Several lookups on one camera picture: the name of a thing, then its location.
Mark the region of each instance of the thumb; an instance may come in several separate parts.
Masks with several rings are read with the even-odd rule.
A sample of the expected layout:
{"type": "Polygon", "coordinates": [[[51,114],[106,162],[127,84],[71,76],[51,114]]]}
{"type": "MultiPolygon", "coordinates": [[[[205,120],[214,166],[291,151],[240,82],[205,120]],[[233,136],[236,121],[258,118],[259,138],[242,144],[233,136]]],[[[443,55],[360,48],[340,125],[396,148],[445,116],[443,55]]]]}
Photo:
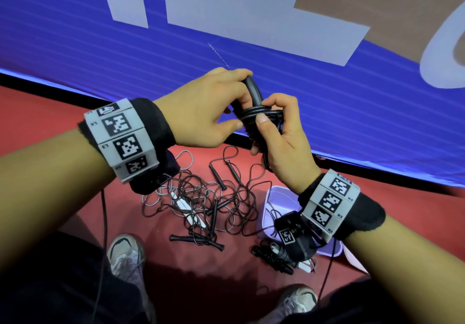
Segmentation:
{"type": "Polygon", "coordinates": [[[268,149],[282,142],[282,137],[277,127],[264,113],[259,113],[255,117],[255,123],[257,124],[257,128],[261,135],[265,139],[268,149]]]}
{"type": "Polygon", "coordinates": [[[228,120],[225,122],[218,123],[218,131],[221,137],[221,142],[224,142],[230,134],[240,130],[244,125],[240,120],[228,120]]]}

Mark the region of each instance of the white sneaker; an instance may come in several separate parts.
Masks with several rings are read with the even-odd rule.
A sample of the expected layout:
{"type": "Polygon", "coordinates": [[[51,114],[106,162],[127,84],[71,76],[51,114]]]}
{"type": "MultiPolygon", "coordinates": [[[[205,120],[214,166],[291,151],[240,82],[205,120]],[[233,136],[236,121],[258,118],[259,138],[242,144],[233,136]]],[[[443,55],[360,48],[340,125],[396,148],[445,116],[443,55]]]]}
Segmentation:
{"type": "Polygon", "coordinates": [[[255,323],[279,324],[288,315],[310,312],[317,301],[317,295],[310,287],[302,284],[289,286],[282,294],[276,308],[255,323]]]}
{"type": "Polygon", "coordinates": [[[145,264],[142,244],[131,235],[119,235],[108,248],[107,257],[114,276],[138,287],[147,318],[156,324],[155,308],[148,298],[142,275],[145,264]]]}

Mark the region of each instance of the person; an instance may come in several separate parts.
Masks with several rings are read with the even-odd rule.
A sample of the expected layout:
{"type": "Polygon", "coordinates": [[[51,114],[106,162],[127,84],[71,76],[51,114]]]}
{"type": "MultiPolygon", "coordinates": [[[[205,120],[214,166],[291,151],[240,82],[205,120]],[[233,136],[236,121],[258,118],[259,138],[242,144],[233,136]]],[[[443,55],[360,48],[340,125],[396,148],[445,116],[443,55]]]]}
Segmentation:
{"type": "MultiPolygon", "coordinates": [[[[251,106],[241,83],[249,75],[247,69],[216,68],[155,100],[176,143],[216,147],[240,129],[239,120],[218,123],[218,119],[235,99],[243,108],[251,106]]],[[[302,129],[297,99],[276,93],[262,104],[283,110],[282,135],[265,115],[258,115],[256,123],[268,145],[272,170],[299,195],[321,171],[302,129]]],[[[253,146],[251,153],[256,155],[258,148],[253,146]]],[[[3,323],[91,321],[102,250],[55,231],[114,178],[108,163],[78,129],[0,158],[3,323]]],[[[398,308],[397,314],[414,323],[463,322],[465,264],[461,260],[389,216],[372,231],[352,232],[344,243],[368,270],[371,282],[337,291],[326,307],[320,306],[324,300],[318,301],[312,289],[292,288],[258,322],[390,321],[397,311],[382,311],[381,304],[388,302],[393,305],[389,308],[398,308]]],[[[95,322],[154,323],[154,308],[143,283],[142,245],[121,235],[111,243],[107,256],[113,275],[104,277],[95,322]]]]}

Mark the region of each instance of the person's right hand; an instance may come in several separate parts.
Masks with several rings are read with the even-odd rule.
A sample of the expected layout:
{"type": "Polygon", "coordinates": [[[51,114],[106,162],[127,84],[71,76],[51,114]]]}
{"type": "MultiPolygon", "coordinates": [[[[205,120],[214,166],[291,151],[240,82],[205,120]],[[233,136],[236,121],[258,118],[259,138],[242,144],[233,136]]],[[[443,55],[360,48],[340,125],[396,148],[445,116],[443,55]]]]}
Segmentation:
{"type": "MultiPolygon", "coordinates": [[[[277,178],[291,191],[300,194],[321,174],[311,155],[310,144],[300,123],[297,98],[276,93],[262,101],[265,106],[283,108],[282,135],[270,119],[260,113],[255,122],[268,146],[268,162],[277,178]]],[[[257,155],[258,147],[251,149],[257,155]]]]}

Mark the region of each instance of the red floor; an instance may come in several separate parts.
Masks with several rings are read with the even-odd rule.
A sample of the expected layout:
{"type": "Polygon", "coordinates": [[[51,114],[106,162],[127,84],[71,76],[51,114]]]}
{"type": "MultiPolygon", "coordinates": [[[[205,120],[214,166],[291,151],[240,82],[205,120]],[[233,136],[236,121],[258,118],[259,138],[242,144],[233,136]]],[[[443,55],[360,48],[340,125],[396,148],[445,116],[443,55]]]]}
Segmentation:
{"type": "MultiPolygon", "coordinates": [[[[6,154],[26,145],[76,127],[85,109],[30,94],[0,87],[0,122],[3,140],[0,154],[6,154]]],[[[177,154],[182,148],[174,147],[177,154]]],[[[192,172],[212,181],[208,162],[220,157],[223,147],[216,149],[192,148],[192,172]]],[[[241,149],[233,159],[243,174],[251,164],[259,162],[248,151],[241,149]]],[[[183,155],[181,167],[189,163],[183,155]]],[[[221,163],[216,165],[221,176],[229,170],[221,163]]],[[[455,256],[465,260],[465,201],[461,197],[422,192],[348,176],[364,193],[378,201],[387,212],[406,226],[430,239],[455,256]]],[[[271,173],[263,180],[280,184],[271,173]]],[[[257,192],[263,200],[267,187],[257,192]]],[[[456,190],[464,196],[463,191],[456,190]]],[[[218,241],[225,251],[212,247],[198,247],[185,243],[170,243],[173,234],[186,234],[182,219],[167,210],[152,218],[141,215],[141,199],[129,185],[119,181],[106,189],[108,229],[111,240],[120,233],[138,235],[147,251],[146,284],[155,303],[159,322],[204,322],[212,317],[223,323],[240,323],[266,313],[273,307],[278,291],[292,283],[305,283],[319,290],[328,265],[328,258],[318,256],[317,273],[306,274],[296,270],[293,276],[275,272],[253,257],[249,249],[257,242],[255,237],[220,234],[218,241]]],[[[102,212],[100,198],[94,198],[71,220],[67,229],[72,232],[90,232],[102,242],[102,212]]],[[[344,256],[335,259],[325,293],[363,276],[348,265],[344,256]]]]}

